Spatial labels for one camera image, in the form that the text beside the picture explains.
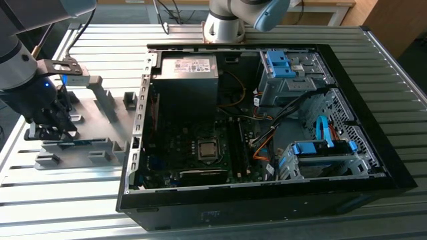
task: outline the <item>ram slot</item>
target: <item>ram slot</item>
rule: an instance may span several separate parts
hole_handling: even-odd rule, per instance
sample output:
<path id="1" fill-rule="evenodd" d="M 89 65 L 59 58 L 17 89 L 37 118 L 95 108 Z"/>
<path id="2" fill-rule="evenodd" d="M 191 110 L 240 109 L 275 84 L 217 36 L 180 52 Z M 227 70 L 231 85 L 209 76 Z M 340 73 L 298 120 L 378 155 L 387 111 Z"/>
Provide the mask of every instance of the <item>ram slot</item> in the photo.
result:
<path id="1" fill-rule="evenodd" d="M 244 146 L 240 138 L 239 122 L 233 119 L 229 119 L 229 121 L 227 122 L 227 138 L 232 175 L 239 179 L 247 175 L 247 170 L 244 169 Z"/>

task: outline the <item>motherboard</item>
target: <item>motherboard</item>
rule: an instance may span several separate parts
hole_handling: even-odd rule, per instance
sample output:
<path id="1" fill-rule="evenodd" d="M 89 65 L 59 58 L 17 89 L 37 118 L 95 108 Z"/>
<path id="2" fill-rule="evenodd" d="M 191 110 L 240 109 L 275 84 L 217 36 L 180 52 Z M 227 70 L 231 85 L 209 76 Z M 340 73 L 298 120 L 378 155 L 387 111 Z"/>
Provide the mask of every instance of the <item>motherboard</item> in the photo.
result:
<path id="1" fill-rule="evenodd" d="M 251 119 L 220 115 L 205 122 L 164 122 L 147 146 L 147 188 L 260 182 L 264 167 L 254 164 L 247 148 L 255 137 Z"/>

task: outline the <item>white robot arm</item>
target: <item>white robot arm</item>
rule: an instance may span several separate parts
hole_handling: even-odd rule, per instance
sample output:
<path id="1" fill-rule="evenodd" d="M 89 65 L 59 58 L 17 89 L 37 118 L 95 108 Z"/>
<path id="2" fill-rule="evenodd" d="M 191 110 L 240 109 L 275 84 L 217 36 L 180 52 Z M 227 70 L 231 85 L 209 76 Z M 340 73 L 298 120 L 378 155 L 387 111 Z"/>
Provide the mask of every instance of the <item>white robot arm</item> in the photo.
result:
<path id="1" fill-rule="evenodd" d="M 203 27 L 211 43 L 239 43 L 244 39 L 244 23 L 267 32 L 280 23 L 290 0 L 211 0 Z"/>

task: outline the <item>desk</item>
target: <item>desk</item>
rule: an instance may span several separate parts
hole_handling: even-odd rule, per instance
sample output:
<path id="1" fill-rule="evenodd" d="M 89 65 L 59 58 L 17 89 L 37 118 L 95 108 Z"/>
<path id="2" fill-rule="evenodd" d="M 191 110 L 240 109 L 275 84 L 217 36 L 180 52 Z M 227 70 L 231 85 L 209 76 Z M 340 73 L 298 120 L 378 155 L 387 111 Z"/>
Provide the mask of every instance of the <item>desk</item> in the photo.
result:
<path id="1" fill-rule="evenodd" d="M 175 0 L 179 10 L 209 10 L 209 0 Z M 169 10 L 175 10 L 171 0 L 161 1 Z M 346 17 L 348 9 L 355 5 L 355 0 L 304 0 L 306 13 L 332 13 L 328 26 L 339 26 Z M 156 9 L 152 0 L 145 1 L 148 18 L 151 24 L 159 24 Z M 302 4 L 290 7 L 288 12 L 299 13 Z"/>
<path id="2" fill-rule="evenodd" d="M 331 45 L 419 187 L 334 217 L 147 232 L 116 212 L 121 167 L 35 170 L 40 141 L 24 141 L 28 125 L 21 117 L 0 153 L 0 239 L 426 239 L 427 100 L 396 61 L 371 32 L 358 27 L 245 31 L 248 43 Z M 53 59 L 63 58 L 76 34 L 68 30 Z M 71 56 L 92 75 L 103 76 L 105 90 L 121 97 L 139 90 L 147 44 L 201 42 L 199 25 L 171 25 L 165 35 L 159 25 L 93 24 Z"/>

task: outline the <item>power supply label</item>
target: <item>power supply label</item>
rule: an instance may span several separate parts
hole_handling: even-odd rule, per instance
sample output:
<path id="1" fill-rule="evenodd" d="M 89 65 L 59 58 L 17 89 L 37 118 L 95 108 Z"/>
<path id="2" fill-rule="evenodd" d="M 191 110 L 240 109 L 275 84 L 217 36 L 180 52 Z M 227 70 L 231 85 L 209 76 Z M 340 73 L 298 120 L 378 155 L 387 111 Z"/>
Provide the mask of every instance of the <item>power supply label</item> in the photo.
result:
<path id="1" fill-rule="evenodd" d="M 175 61 L 175 73 L 211 72 L 209 59 L 180 59 Z"/>

